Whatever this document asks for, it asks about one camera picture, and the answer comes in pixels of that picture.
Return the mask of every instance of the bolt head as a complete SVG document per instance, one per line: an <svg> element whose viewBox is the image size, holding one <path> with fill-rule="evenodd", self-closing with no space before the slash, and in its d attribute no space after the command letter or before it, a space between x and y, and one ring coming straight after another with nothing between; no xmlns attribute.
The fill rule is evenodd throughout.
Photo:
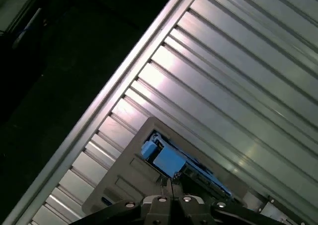
<svg viewBox="0 0 318 225"><path fill-rule="evenodd" d="M135 206L135 203L133 202L126 203L126 208L133 208L134 206Z"/></svg>
<svg viewBox="0 0 318 225"><path fill-rule="evenodd" d="M159 202L165 202L165 201L167 201L167 199L164 198L164 197L161 197L161 198L159 198L158 200L159 200Z"/></svg>
<svg viewBox="0 0 318 225"><path fill-rule="evenodd" d="M223 202L218 202L217 205L218 205L220 208L225 208L225 207L226 207L226 204L223 203Z"/></svg>
<svg viewBox="0 0 318 225"><path fill-rule="evenodd" d="M184 197L183 200L186 201L186 202L190 202L191 198L190 197Z"/></svg>

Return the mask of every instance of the ridged metal panel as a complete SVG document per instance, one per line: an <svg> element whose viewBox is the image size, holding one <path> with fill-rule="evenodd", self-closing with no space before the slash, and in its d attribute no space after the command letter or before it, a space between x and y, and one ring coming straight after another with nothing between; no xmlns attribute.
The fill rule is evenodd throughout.
<svg viewBox="0 0 318 225"><path fill-rule="evenodd" d="M84 216L85 199L156 116L257 192L318 224L317 1L181 4L187 11L179 6L173 29L162 28L116 85L33 222Z"/></svg>

